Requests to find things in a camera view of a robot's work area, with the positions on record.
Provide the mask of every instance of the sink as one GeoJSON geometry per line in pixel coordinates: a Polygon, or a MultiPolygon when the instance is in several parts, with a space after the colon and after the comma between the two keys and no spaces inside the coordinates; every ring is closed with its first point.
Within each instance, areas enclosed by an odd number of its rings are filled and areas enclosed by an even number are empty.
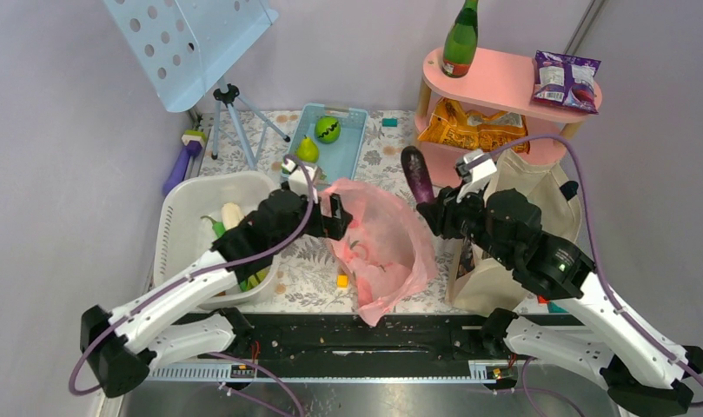
{"type": "MultiPolygon", "coordinates": [[[[584,415],[619,416],[607,393],[576,374],[550,365],[528,368],[528,387],[565,395],[584,415]]],[[[290,388],[308,416],[533,416],[525,394],[492,395],[478,384],[436,383],[292,383],[290,388]]],[[[290,414],[292,400],[274,383],[255,382],[243,392],[268,401],[290,414]]],[[[533,394],[549,417],[577,417],[566,403],[545,394],[533,394]]],[[[225,417],[276,415],[236,395],[228,397],[217,384],[206,382],[145,381],[124,398],[119,417],[225,417]]]]}

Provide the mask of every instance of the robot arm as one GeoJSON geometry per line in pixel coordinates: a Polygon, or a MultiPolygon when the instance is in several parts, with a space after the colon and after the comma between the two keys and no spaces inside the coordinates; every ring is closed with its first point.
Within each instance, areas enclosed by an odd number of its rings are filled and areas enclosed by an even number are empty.
{"type": "Polygon", "coordinates": [[[613,292],[623,309],[678,358],[668,360],[615,311],[594,262],[568,240],[541,229],[537,206],[514,189],[495,192],[484,201],[483,189],[496,171],[491,158],[474,151],[456,168],[463,180],[460,187],[441,189],[434,201],[417,205],[434,234],[467,237],[512,270],[522,287],[566,309],[603,341],[592,346],[496,310],[482,329],[490,347],[538,357],[580,374],[638,415],[685,414],[693,392],[681,382],[687,375],[677,361],[701,373],[703,350],[670,341],[613,292]]]}
{"type": "MultiPolygon", "coordinates": [[[[226,231],[210,250],[179,274],[110,312],[94,306],[83,314],[83,352],[107,328],[115,327],[87,359],[107,397],[126,394],[157,367],[229,348],[235,339],[234,328],[244,323],[232,323],[220,314],[190,324],[173,323],[201,302],[237,287],[268,267],[272,255],[263,254],[288,242],[292,235],[336,240],[343,237],[351,215],[343,209],[341,198],[331,195],[331,216],[323,215],[315,191],[307,195],[304,174],[294,165],[288,169],[292,173],[282,189],[273,191],[257,210],[226,231]],[[312,206],[308,222],[301,233],[294,234],[308,205],[312,206]]],[[[315,171],[307,170],[313,178],[315,171]]]]}

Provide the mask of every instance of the light blue tray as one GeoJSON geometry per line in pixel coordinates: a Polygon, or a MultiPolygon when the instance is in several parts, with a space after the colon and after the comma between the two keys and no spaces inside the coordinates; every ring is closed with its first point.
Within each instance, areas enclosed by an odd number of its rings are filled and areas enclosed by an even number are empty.
{"type": "Polygon", "coordinates": [[[341,109],[315,103],[305,104],[302,108],[300,122],[289,144],[289,153],[294,154],[297,151],[300,141],[305,136],[313,139],[321,151],[316,165],[326,175],[322,183],[318,184],[319,189],[326,188],[328,184],[339,178],[354,179],[368,117],[369,113],[361,109],[341,109]],[[333,116],[341,124],[341,134],[333,143],[323,143],[315,138],[315,124],[323,116],[333,116]]]}
{"type": "Polygon", "coordinates": [[[167,111],[185,111],[279,14],[262,0],[103,0],[167,111]]]}

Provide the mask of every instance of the purple snack bag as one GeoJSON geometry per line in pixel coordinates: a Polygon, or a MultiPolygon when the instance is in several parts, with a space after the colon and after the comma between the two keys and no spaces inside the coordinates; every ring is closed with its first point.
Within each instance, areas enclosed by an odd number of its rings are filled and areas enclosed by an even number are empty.
{"type": "Polygon", "coordinates": [[[594,75],[600,61],[539,50],[535,63],[533,101],[598,114],[594,75]]]}

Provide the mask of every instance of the purple wall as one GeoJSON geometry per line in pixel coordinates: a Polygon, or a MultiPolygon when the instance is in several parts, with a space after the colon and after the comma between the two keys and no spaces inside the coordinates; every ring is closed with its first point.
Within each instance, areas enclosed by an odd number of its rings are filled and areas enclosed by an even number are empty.
{"type": "Polygon", "coordinates": [[[601,114],[574,144],[605,272],[656,328],[703,347],[703,0],[609,2],[579,55],[602,60],[601,114]]]}
{"type": "MultiPolygon", "coordinates": [[[[462,0],[274,0],[276,25],[229,73],[260,109],[305,103],[414,109],[422,60],[442,46],[462,0]]],[[[590,0],[483,0],[480,46],[562,51],[590,0]]],[[[213,112],[213,100],[201,110],[213,112]]]]}
{"type": "Polygon", "coordinates": [[[0,416],[90,415],[80,314],[143,290],[188,124],[100,2],[0,2],[0,416]]]}

